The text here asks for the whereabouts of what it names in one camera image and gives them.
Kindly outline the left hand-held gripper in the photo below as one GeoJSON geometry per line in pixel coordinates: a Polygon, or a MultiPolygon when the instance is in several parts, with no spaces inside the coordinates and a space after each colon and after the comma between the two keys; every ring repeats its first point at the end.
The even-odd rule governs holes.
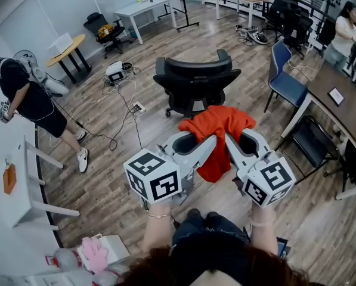
{"type": "Polygon", "coordinates": [[[211,135],[198,144],[189,131],[174,134],[172,142],[157,146],[157,152],[143,149],[123,164],[131,189],[150,204],[171,198],[182,204],[193,192],[193,174],[216,148],[211,135]]]}

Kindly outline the person's left forearm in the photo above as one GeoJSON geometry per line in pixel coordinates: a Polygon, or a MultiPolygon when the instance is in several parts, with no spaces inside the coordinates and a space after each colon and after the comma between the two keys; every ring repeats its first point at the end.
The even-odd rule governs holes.
{"type": "Polygon", "coordinates": [[[171,204],[169,201],[151,204],[147,211],[147,223],[142,251],[149,253],[153,248],[172,244],[171,204]]]}

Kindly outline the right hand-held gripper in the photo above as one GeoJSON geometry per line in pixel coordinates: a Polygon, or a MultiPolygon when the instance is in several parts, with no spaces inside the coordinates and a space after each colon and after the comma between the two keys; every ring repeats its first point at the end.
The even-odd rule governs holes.
{"type": "Polygon", "coordinates": [[[241,191],[253,202],[265,208],[281,200],[292,188],[296,178],[284,157],[269,152],[265,138],[251,129],[243,129],[239,144],[225,135],[225,143],[233,164],[237,167],[237,177],[242,182],[241,191]],[[260,158],[244,168],[244,156],[260,158]]]}

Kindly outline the blue padded chair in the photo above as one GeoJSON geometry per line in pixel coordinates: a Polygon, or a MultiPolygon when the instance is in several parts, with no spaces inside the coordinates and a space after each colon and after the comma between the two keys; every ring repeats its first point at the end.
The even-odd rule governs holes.
{"type": "Polygon", "coordinates": [[[283,40],[276,42],[271,48],[270,70],[268,86],[271,89],[264,113],[274,94],[284,98],[295,107],[295,111],[303,103],[307,94],[307,87],[294,77],[283,71],[283,67],[291,59],[292,53],[283,40]]]}

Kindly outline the person's right forearm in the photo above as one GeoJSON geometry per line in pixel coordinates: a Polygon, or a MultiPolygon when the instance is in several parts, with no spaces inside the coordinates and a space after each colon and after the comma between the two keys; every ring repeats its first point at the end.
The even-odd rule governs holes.
{"type": "Polygon", "coordinates": [[[278,244],[274,231],[275,211],[272,206],[265,208],[252,203],[250,224],[252,226],[251,243],[267,253],[278,255],[278,244]]]}

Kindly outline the dark blue flat case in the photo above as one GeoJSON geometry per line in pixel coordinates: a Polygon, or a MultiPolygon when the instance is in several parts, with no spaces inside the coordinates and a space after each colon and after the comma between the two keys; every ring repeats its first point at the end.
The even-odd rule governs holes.
{"type": "Polygon", "coordinates": [[[287,259],[291,250],[291,247],[287,245],[288,240],[277,237],[277,243],[278,243],[278,256],[282,259],[287,259]]]}

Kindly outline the curved brown wooden desk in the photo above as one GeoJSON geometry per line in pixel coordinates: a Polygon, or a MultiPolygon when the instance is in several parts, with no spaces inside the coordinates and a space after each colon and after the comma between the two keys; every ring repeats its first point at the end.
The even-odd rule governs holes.
{"type": "Polygon", "coordinates": [[[356,87],[330,63],[324,61],[314,80],[307,84],[307,88],[308,92],[303,103],[281,133],[281,137],[288,136],[313,102],[340,127],[356,148],[356,87]],[[344,97],[339,107],[327,94],[333,88],[337,88],[344,97]]]}

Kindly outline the red clothes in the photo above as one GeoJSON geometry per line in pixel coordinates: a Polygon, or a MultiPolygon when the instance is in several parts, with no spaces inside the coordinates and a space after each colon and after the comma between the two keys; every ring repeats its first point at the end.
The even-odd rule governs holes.
{"type": "Polygon", "coordinates": [[[244,111],[224,105],[211,105],[192,120],[183,120],[178,129],[192,133],[197,142],[216,136],[216,147],[204,165],[197,170],[205,181],[215,183],[231,169],[225,135],[228,133],[234,140],[238,140],[244,129],[253,129],[255,126],[256,120],[244,111]]]}

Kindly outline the black chair under desk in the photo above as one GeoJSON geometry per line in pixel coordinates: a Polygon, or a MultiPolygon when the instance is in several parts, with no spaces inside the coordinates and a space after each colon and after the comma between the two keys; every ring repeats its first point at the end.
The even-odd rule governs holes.
{"type": "Polygon", "coordinates": [[[356,148],[350,140],[347,140],[344,155],[339,158],[341,167],[324,173],[324,177],[334,175],[338,172],[343,173],[342,192],[346,190],[346,183],[349,179],[352,184],[356,185],[356,148]]]}

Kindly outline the pink cloth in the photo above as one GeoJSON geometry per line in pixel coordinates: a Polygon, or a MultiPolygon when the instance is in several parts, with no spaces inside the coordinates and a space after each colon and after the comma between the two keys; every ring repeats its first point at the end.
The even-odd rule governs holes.
{"type": "Polygon", "coordinates": [[[99,273],[108,266],[108,252],[108,249],[102,245],[98,238],[83,238],[82,254],[88,261],[89,268],[93,273],[99,273]]]}

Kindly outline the white storage bin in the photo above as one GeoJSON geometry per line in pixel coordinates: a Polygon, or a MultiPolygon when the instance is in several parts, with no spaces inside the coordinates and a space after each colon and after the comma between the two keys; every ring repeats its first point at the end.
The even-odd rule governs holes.
{"type": "Polygon", "coordinates": [[[98,239],[101,245],[108,250],[108,264],[117,263],[130,256],[129,251],[118,235],[94,235],[92,239],[98,239]]]}

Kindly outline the round wooden table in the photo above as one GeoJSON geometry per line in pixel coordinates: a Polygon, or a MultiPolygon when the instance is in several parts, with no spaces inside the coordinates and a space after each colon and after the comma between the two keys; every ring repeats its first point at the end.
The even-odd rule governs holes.
{"type": "Polygon", "coordinates": [[[65,72],[66,76],[70,79],[70,81],[75,85],[80,83],[82,80],[84,80],[91,72],[92,67],[87,63],[86,59],[82,55],[81,51],[79,50],[79,46],[81,43],[85,40],[86,35],[85,34],[80,34],[72,39],[72,44],[66,48],[64,52],[62,52],[60,55],[50,58],[46,66],[47,67],[52,67],[55,64],[59,64],[59,66],[63,69],[65,72]],[[83,67],[85,68],[82,70],[82,68],[79,66],[79,64],[76,62],[76,60],[73,57],[73,52],[78,56],[80,59],[83,67]],[[75,77],[72,72],[67,68],[63,60],[68,57],[69,60],[72,62],[74,65],[75,70],[77,71],[77,76],[75,77]]]}

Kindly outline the white desk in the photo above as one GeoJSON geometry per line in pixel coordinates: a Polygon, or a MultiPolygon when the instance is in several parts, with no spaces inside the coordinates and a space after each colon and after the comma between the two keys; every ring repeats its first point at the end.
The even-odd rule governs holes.
{"type": "MultiPolygon", "coordinates": [[[[0,90],[0,102],[3,100],[0,90]]],[[[2,175],[6,158],[23,139],[33,145],[38,144],[33,124],[18,116],[7,124],[0,121],[0,276],[30,276],[58,271],[56,266],[48,265],[45,260],[59,248],[47,214],[33,209],[19,226],[12,227],[8,221],[9,216],[17,216],[23,210],[4,194],[2,175]]]]}

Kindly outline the person's dark jeans legs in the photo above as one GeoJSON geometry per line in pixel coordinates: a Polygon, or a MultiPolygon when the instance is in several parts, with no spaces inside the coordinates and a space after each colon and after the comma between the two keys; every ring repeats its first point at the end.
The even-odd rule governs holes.
{"type": "Polygon", "coordinates": [[[219,215],[216,219],[206,220],[201,219],[185,219],[176,229],[172,244],[176,245],[180,239],[188,237],[192,234],[206,234],[206,233],[225,233],[241,239],[244,243],[250,243],[247,234],[238,226],[228,220],[226,217],[219,215]]]}

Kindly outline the white cardboard box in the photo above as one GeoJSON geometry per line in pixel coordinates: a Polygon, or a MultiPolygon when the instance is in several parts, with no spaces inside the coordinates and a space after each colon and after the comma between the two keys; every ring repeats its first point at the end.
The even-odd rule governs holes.
{"type": "Polygon", "coordinates": [[[67,48],[73,44],[73,39],[69,33],[65,33],[57,38],[47,49],[48,58],[54,58],[61,55],[67,48]]]}

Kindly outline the black folding chair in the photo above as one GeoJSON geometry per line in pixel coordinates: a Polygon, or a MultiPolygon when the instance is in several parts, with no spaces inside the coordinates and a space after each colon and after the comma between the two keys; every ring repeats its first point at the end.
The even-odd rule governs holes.
{"type": "Polygon", "coordinates": [[[275,151],[282,149],[290,161],[300,171],[302,178],[295,182],[295,185],[306,180],[313,175],[328,162],[339,161],[340,153],[332,140],[332,137],[322,127],[322,125],[312,116],[303,116],[300,121],[295,124],[288,136],[283,138],[281,143],[275,148],[275,151]],[[300,152],[305,156],[311,166],[314,168],[312,172],[305,175],[301,168],[293,161],[290,155],[284,150],[283,145],[287,142],[294,143],[300,152]]]}

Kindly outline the clear plastic bag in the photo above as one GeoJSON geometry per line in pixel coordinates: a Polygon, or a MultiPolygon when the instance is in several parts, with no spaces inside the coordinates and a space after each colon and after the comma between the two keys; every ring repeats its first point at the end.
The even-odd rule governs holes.
{"type": "Polygon", "coordinates": [[[83,267],[82,260],[76,249],[59,248],[55,251],[54,257],[57,261],[57,267],[63,272],[73,271],[83,267]]]}

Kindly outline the white floor device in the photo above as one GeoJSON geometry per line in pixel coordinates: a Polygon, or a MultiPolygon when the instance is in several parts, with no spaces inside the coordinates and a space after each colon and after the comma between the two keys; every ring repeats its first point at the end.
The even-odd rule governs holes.
{"type": "Polygon", "coordinates": [[[124,69],[123,62],[116,61],[108,66],[106,69],[105,77],[110,85],[114,85],[116,82],[123,80],[127,77],[128,73],[124,69]]]}

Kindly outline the yellow bag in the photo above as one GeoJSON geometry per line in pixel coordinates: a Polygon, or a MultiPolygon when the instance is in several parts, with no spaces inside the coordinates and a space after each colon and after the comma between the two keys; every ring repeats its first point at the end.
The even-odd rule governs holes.
{"type": "Polygon", "coordinates": [[[113,30],[114,26],[112,24],[105,24],[98,29],[97,36],[99,39],[104,39],[108,37],[108,35],[110,35],[113,30]]]}

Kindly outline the black mesh office chair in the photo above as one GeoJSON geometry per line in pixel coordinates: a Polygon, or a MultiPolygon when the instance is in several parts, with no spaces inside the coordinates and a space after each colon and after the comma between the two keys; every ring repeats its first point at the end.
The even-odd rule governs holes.
{"type": "Polygon", "coordinates": [[[104,59],[107,59],[108,53],[113,49],[117,49],[120,54],[122,51],[123,43],[132,43],[132,40],[125,39],[120,40],[119,36],[125,31],[125,28],[120,25],[120,19],[115,20],[112,25],[114,26],[113,32],[104,39],[99,39],[97,36],[98,29],[109,22],[105,19],[104,15],[101,13],[92,13],[87,16],[87,21],[83,24],[84,28],[89,30],[94,36],[95,40],[104,46],[104,59]]]}

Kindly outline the black panel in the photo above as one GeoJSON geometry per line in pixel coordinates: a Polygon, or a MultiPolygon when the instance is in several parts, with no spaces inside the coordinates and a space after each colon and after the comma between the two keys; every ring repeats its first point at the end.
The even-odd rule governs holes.
{"type": "Polygon", "coordinates": [[[325,46],[328,46],[335,37],[335,21],[325,19],[317,41],[325,46]]]}

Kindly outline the person's black top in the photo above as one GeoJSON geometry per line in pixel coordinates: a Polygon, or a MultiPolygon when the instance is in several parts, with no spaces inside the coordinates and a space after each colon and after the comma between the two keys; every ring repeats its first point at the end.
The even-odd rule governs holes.
{"type": "Polygon", "coordinates": [[[248,243],[228,234],[191,235],[172,249],[171,272],[178,286],[192,284],[206,271],[220,271],[247,284],[251,269],[248,248],[248,243]]]}

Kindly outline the framed card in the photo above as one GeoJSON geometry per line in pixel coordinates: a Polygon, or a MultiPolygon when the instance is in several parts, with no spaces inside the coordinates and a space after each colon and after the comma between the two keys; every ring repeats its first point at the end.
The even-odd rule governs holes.
{"type": "Polygon", "coordinates": [[[338,107],[344,101],[343,95],[339,92],[339,90],[337,88],[333,88],[327,94],[338,107]]]}

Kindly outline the white rectangular table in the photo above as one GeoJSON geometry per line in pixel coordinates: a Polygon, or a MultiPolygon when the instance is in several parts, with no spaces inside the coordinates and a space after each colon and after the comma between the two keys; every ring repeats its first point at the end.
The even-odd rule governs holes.
{"type": "Polygon", "coordinates": [[[172,25],[173,25],[174,29],[176,29],[177,23],[176,23],[176,19],[175,19],[174,10],[172,9],[171,0],[153,0],[153,2],[150,2],[149,0],[147,0],[145,2],[134,2],[133,4],[127,5],[119,10],[114,11],[114,14],[116,15],[116,17],[122,16],[122,17],[127,17],[130,19],[130,21],[132,23],[132,27],[136,33],[138,42],[140,43],[140,45],[142,45],[143,40],[139,33],[139,30],[138,30],[138,27],[137,27],[134,17],[136,15],[142,14],[144,12],[154,10],[155,8],[161,7],[162,5],[165,5],[165,4],[169,7],[169,9],[171,11],[170,15],[171,15],[171,19],[172,19],[172,25]]]}

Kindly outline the black high-back office chair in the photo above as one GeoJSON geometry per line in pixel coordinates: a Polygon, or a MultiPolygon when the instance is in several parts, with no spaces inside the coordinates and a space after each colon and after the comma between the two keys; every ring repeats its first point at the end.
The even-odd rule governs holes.
{"type": "Polygon", "coordinates": [[[275,33],[275,40],[278,40],[278,34],[284,25],[284,15],[283,11],[287,9],[286,0],[274,0],[270,7],[263,7],[262,15],[265,19],[266,26],[262,31],[270,30],[275,33]]]}
{"type": "Polygon", "coordinates": [[[305,55],[302,52],[302,47],[306,44],[308,32],[313,25],[309,11],[297,4],[290,3],[283,11],[283,18],[284,44],[289,48],[293,48],[304,59],[305,55]]]}

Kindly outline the orange box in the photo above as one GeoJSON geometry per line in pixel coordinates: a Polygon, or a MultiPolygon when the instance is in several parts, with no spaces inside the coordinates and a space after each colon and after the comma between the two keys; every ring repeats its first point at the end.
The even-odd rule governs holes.
{"type": "Polygon", "coordinates": [[[14,164],[10,163],[4,170],[3,173],[3,187],[4,193],[10,195],[16,185],[16,167],[14,164]]]}

